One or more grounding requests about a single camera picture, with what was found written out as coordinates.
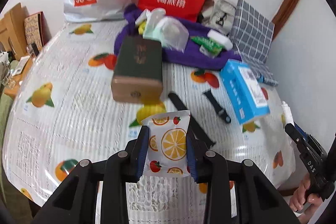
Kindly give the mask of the person right hand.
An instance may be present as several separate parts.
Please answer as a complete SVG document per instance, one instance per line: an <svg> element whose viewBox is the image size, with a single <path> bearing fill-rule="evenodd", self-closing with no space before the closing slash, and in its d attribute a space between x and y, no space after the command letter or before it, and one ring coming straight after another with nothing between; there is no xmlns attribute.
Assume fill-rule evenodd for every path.
<svg viewBox="0 0 336 224"><path fill-rule="evenodd" d="M298 217L300 223L308 223L323 203L322 198L314 193L310 194L306 200L305 195L307 190L310 188L310 184L310 176L307 173L289 200L289 207L294 212L301 211L306 202L310 204L310 206Z"/></svg>

